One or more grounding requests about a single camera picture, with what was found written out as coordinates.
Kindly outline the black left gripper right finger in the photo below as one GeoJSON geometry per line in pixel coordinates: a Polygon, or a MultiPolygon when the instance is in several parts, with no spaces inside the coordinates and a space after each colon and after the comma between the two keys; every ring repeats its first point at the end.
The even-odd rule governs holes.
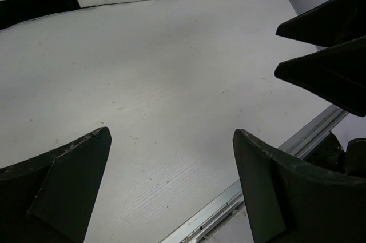
{"type": "MultiPolygon", "coordinates": [[[[257,148],[245,132],[238,129],[233,136],[237,169],[239,163],[250,164],[248,154],[257,148]]],[[[339,170],[323,168],[268,146],[272,150],[259,158],[271,162],[281,218],[265,212],[264,205],[250,216],[245,204],[254,242],[365,241],[365,139],[349,142],[343,155],[344,166],[339,170]]]]}

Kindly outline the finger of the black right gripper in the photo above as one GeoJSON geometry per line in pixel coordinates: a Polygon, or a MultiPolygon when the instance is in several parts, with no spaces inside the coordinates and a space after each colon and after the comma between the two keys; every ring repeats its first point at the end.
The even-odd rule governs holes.
{"type": "Polygon", "coordinates": [[[320,47],[365,46],[365,0],[328,0],[282,24],[276,34],[320,47]]]}
{"type": "Polygon", "coordinates": [[[365,117],[365,37],[282,62],[274,76],[365,117]]]}

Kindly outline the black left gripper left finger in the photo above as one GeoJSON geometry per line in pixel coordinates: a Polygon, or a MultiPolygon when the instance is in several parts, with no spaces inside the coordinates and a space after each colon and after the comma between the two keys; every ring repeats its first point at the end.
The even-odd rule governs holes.
{"type": "Polygon", "coordinates": [[[111,143],[100,127],[1,168],[1,242],[83,242],[111,143]]]}

